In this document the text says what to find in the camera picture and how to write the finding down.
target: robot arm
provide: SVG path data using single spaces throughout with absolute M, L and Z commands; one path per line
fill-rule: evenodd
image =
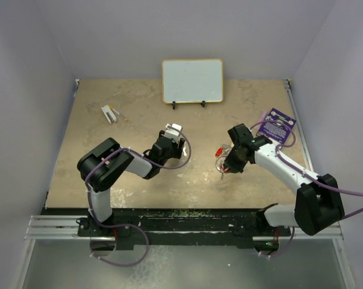
M 160 131 L 157 141 L 147 154 L 138 156 L 130 151 L 122 151 L 107 163 L 97 169 L 89 180 L 91 186 L 90 197 L 93 210 L 97 219 L 102 223 L 112 217 L 113 212 L 110 205 L 110 188 L 124 172 L 134 173 L 144 179 L 151 179 L 160 172 L 161 166 L 165 165 L 170 158 L 181 158 L 182 148 L 185 140 L 179 132 L 182 126 L 172 124 L 165 131 Z M 112 152 L 121 149 L 121 146 L 112 138 L 108 138 L 96 146 L 92 151 L 84 155 L 77 164 L 81 178 L 86 176 Z
M 234 147 L 223 164 L 226 173 L 242 173 L 248 162 L 258 164 L 274 174 L 296 195 L 294 205 L 273 204 L 262 209 L 259 214 L 261 223 L 272 227 L 297 226 L 306 234 L 314 235 L 344 217 L 340 194 L 319 187 L 283 163 L 276 154 L 276 146 L 267 137 L 261 135 L 254 138 L 244 124 L 231 128 L 228 134 Z M 332 176 L 319 176 L 289 159 L 282 152 L 280 155 L 320 182 L 338 187 Z

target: gray floor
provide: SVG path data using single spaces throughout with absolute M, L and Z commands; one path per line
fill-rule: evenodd
M 113 252 L 130 262 L 142 254 Z M 88 241 L 37 241 L 24 289 L 56 288 L 345 288 L 331 240 L 294 240 L 270 261 L 234 247 L 152 246 L 131 268 L 90 258 Z

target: marker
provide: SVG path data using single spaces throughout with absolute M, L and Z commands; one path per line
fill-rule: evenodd
M 123 119 L 125 119 L 125 121 L 127 122 L 128 119 L 120 112 L 118 112 L 117 110 L 115 110 L 111 105 L 109 105 L 110 109 L 113 110 L 115 113 L 117 113 L 120 117 L 122 117 Z

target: whiteboard frame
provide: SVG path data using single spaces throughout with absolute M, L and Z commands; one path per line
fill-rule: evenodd
M 167 61 L 212 61 L 212 60 L 219 60 L 222 63 L 222 99 L 219 101 L 205 101 L 206 104 L 212 104 L 212 103 L 220 103 L 224 100 L 224 63 L 223 60 L 220 58 L 206 58 L 206 59 L 165 59 L 161 63 L 161 76 L 162 76 L 162 82 L 163 82 L 163 102 L 165 104 L 173 104 L 173 102 L 165 101 L 164 97 L 164 63 Z M 175 102 L 176 104 L 201 104 L 202 101 L 178 101 Z

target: white plastic part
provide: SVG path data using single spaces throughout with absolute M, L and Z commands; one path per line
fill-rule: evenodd
M 110 189 L 96 193 L 92 188 L 90 191 L 90 198 L 92 200 L 93 211 L 101 223 L 112 215 L 110 207 Z
M 265 219 L 272 227 L 298 227 L 295 220 L 295 205 L 275 205 L 264 212 Z
M 125 171 L 135 173 L 137 176 L 144 178 L 152 169 L 152 165 L 136 154 L 131 155 L 134 157 L 134 160 L 132 160 Z
M 104 105 L 103 107 L 101 107 L 101 110 L 110 124 L 112 124 L 112 122 L 117 122 L 117 117 L 111 111 L 109 105 Z
M 179 142 L 179 140 L 180 140 L 180 133 L 179 132 L 177 132 L 177 131 L 175 131 L 175 130 L 173 130 L 172 128 L 175 128 L 175 129 L 177 129 L 177 130 L 179 130 L 179 131 L 182 131 L 182 126 L 181 125 L 177 125 L 177 124 L 172 124 L 171 126 L 170 126 L 170 128 L 168 128 L 168 126 L 170 126 L 169 124 L 167 124 L 166 125 L 166 130 L 165 130 L 165 133 L 164 133 L 164 136 L 166 137 L 166 138 L 171 138 L 173 141 L 175 141 L 175 142 Z
M 281 180 L 296 195 L 297 189 L 300 188 L 302 184 L 310 184 L 312 181 L 303 177 L 302 174 L 283 163 L 276 155 L 275 148 L 276 146 L 274 144 L 265 144 L 264 146 L 261 146 L 260 149 L 255 152 L 255 162 Z M 280 155 L 291 164 L 301 170 L 305 170 L 311 177 L 315 179 L 318 178 L 317 173 L 306 170 L 282 152 L 280 152 Z

